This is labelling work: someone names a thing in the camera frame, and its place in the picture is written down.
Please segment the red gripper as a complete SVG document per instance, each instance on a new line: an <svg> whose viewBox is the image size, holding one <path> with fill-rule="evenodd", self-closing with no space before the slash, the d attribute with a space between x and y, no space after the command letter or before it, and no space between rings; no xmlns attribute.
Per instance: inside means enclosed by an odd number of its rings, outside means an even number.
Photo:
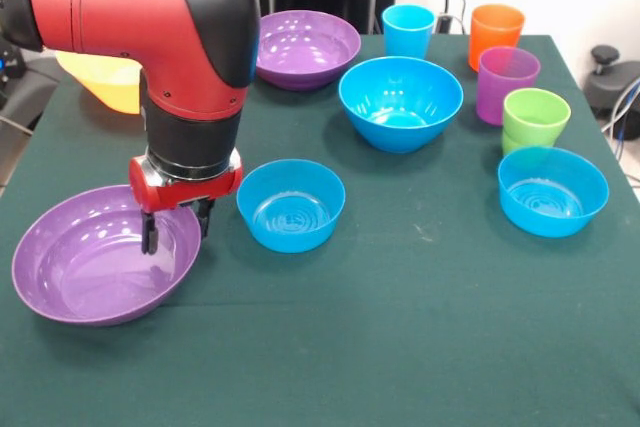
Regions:
<svg viewBox="0 0 640 427"><path fill-rule="evenodd" d="M185 180L162 173L152 166L147 155L142 155L130 160L128 176L134 199L142 210L141 251L154 255L158 248L158 230L154 214L148 212L170 210L199 200L196 216L201 237L206 238L214 199L238 189L243 178L243 166L238 150L234 149L229 166L222 174L206 180Z"/></svg>

